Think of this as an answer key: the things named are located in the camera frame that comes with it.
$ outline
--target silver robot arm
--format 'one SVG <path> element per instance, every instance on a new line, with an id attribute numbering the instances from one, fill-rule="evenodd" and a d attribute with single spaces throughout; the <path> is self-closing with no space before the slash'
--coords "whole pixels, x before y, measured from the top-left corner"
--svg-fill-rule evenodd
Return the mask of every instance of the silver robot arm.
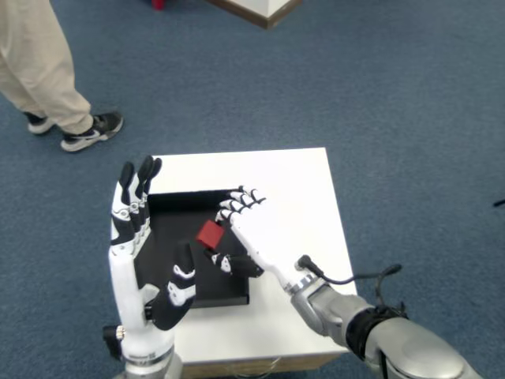
<path id="1" fill-rule="evenodd" d="M 256 189 L 240 187 L 220 204 L 218 222 L 228 222 L 249 256 L 272 272 L 306 324 L 349 348 L 383 379 L 481 378 L 448 343 L 401 312 L 342 295 L 306 268 L 297 268 L 293 236 L 279 212 Z"/>
<path id="2" fill-rule="evenodd" d="M 349 348 L 387 379 L 478 379 L 468 362 L 437 335 L 387 307 L 342 295 L 315 280 L 291 296 L 307 325 Z"/>

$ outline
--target shoe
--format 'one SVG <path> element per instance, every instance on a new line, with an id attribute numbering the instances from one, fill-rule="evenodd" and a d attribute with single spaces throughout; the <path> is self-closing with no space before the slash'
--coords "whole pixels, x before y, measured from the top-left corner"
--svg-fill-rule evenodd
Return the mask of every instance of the shoe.
<path id="1" fill-rule="evenodd" d="M 66 152 L 78 152 L 98 141 L 106 141 L 112 138 L 122 126 L 123 116 L 118 112 L 93 116 L 92 127 L 84 133 L 63 133 L 62 149 Z"/>
<path id="2" fill-rule="evenodd" d="M 24 115 L 28 119 L 28 130 L 30 133 L 45 134 L 54 126 L 54 123 L 48 117 L 41 118 L 28 112 L 25 112 Z"/>

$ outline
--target leg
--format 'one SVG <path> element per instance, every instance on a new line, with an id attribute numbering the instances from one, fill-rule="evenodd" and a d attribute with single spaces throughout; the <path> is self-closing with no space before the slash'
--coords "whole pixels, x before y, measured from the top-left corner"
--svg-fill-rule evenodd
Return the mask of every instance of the leg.
<path id="1" fill-rule="evenodd" d="M 21 112 L 28 112 L 41 118 L 46 116 L 40 105 L 35 102 L 19 80 L 10 72 L 1 55 L 0 92 Z"/>
<path id="2" fill-rule="evenodd" d="M 91 106 L 74 87 L 70 49 L 49 0 L 0 0 L 0 55 L 33 101 L 65 132 L 79 134 L 92 127 Z"/>

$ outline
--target white furniture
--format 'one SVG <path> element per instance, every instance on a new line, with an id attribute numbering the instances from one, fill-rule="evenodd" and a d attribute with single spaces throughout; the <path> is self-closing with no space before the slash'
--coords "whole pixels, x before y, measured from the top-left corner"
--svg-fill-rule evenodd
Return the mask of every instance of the white furniture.
<path id="1" fill-rule="evenodd" d="M 292 215 L 286 227 L 328 276 L 352 276 L 324 148 L 160 157 L 163 168 L 151 193 L 254 186 Z M 190 310 L 176 326 L 175 350 L 185 366 L 221 362 L 229 368 L 231 362 L 268 359 L 270 367 L 288 357 L 334 358 L 346 351 L 305 325 L 272 274 L 250 279 L 249 285 L 249 305 Z M 356 294 L 356 287 L 351 283 L 338 291 Z"/>

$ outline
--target robotic finger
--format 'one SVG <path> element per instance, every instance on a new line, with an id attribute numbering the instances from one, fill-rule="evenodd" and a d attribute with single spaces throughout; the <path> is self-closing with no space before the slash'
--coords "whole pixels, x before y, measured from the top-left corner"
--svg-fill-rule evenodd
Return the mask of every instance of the robotic finger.
<path id="1" fill-rule="evenodd" d="M 154 325 L 172 329 L 188 312 L 196 294 L 195 266 L 187 242 L 179 243 L 174 252 L 174 267 L 167 283 L 148 304 Z"/>

